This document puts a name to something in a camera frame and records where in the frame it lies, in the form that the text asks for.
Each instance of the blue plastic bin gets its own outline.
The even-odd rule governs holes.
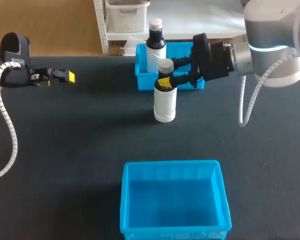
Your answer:
[[[220,240],[231,226],[218,161],[125,164],[120,230],[126,240]]]
[[[192,42],[168,42],[166,44],[166,58],[188,57],[191,53]],[[174,71],[175,76],[188,74],[191,70],[190,64],[180,67]],[[138,80],[139,90],[154,90],[155,81],[158,79],[158,73],[147,73],[147,52],[145,44],[138,44],[135,52],[135,75]],[[178,90],[204,89],[205,81],[198,80],[197,88],[194,88],[189,82],[178,86]]]

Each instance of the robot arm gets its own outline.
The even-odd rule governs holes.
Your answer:
[[[210,81],[237,72],[254,74],[259,80],[273,63],[300,53],[300,0],[250,0],[245,6],[246,34],[232,45],[209,44],[203,33],[193,37],[191,56],[197,75]],[[300,80],[300,57],[283,62],[264,82],[268,87],[285,87]]]

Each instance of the metal shelf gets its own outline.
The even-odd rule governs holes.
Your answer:
[[[192,39],[201,33],[210,39],[226,39],[246,32],[241,0],[152,0],[147,8],[147,29],[152,18],[162,19],[167,40]],[[105,29],[108,41],[127,40],[129,36],[146,40],[149,36],[148,30],[114,32],[109,16]]]

